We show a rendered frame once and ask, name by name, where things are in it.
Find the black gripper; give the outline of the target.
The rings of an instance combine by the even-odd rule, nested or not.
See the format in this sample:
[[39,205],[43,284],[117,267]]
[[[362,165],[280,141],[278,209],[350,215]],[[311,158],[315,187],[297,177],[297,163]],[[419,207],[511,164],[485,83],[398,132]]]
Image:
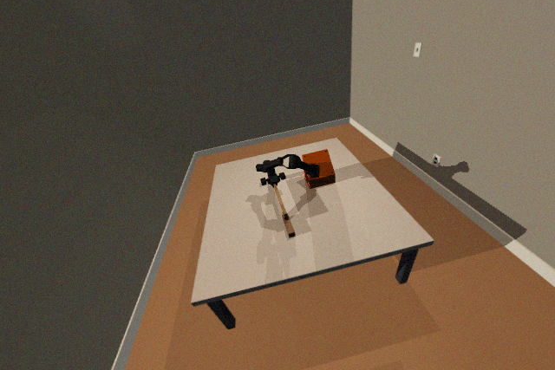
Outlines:
[[[261,184],[266,185],[267,184],[266,182],[268,182],[268,185],[271,185],[270,176],[273,176],[275,174],[276,174],[276,172],[268,173],[269,178],[268,179],[265,179],[265,178],[260,179]],[[278,177],[280,177],[282,180],[286,179],[284,172],[279,173]]]

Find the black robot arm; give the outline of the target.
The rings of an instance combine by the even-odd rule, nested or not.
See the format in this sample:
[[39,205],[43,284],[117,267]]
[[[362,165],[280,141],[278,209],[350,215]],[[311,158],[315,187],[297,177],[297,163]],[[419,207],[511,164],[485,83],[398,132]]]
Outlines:
[[[284,159],[289,157],[289,167],[286,167],[283,165],[284,163]],[[298,157],[296,154],[287,154],[283,157],[277,157],[277,159],[274,159],[272,161],[269,160],[265,160],[263,162],[263,164],[257,164],[256,165],[256,169],[257,172],[268,172],[268,173],[273,173],[275,172],[275,168],[277,166],[284,166],[287,169],[296,169],[296,168],[300,168],[306,171],[306,174],[310,175],[311,178],[318,178],[319,177],[319,169],[320,166],[316,165],[316,164],[307,164],[303,161],[301,161],[300,157]],[[270,181],[272,185],[277,184],[280,181],[280,177],[277,176],[277,174],[270,176]]]

